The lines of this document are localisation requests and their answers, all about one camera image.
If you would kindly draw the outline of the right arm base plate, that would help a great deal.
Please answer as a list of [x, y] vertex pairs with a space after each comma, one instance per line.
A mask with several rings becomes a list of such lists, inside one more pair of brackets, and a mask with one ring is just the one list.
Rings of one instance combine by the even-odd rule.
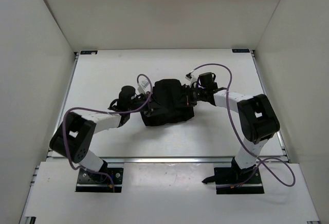
[[202, 180], [203, 184], [215, 183], [218, 195], [264, 194], [259, 169], [254, 174], [239, 175], [232, 167], [215, 167], [214, 175]]

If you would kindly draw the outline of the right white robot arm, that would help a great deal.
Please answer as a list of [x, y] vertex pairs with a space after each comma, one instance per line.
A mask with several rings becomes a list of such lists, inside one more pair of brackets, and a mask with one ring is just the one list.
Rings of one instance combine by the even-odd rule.
[[216, 107], [226, 108], [239, 115], [244, 138], [238, 154], [233, 158], [230, 171], [231, 179], [242, 183], [249, 177], [249, 171], [256, 165], [257, 157], [266, 142], [280, 129], [279, 120], [265, 94], [257, 96], [243, 95], [219, 88], [215, 83], [215, 74], [211, 72], [195, 77], [186, 75], [190, 89], [193, 90], [191, 101], [204, 101]]

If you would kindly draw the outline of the black skirt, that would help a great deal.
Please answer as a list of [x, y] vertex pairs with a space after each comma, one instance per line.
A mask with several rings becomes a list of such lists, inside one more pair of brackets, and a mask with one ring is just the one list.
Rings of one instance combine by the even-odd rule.
[[178, 79], [155, 82], [149, 112], [141, 112], [145, 126], [162, 126], [185, 122], [194, 117], [193, 90]]

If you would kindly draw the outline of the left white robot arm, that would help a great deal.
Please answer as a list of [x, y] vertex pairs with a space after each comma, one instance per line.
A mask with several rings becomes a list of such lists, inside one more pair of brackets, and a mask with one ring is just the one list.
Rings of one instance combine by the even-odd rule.
[[75, 112], [77, 107], [69, 109], [50, 140], [50, 149], [67, 158], [74, 170], [86, 170], [96, 182], [105, 180], [107, 163], [89, 149], [93, 135], [125, 125], [130, 114], [147, 108], [151, 96], [151, 91], [137, 96], [134, 87], [124, 86], [109, 111], [80, 108], [90, 111], [83, 116]]

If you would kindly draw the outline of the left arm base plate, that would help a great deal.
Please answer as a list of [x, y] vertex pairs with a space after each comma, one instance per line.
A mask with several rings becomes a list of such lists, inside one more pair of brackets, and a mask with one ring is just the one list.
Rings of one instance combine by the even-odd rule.
[[83, 193], [121, 193], [123, 183], [124, 168], [108, 167], [107, 174], [111, 177], [111, 181], [103, 175], [94, 175], [83, 169], [79, 170], [76, 192]]

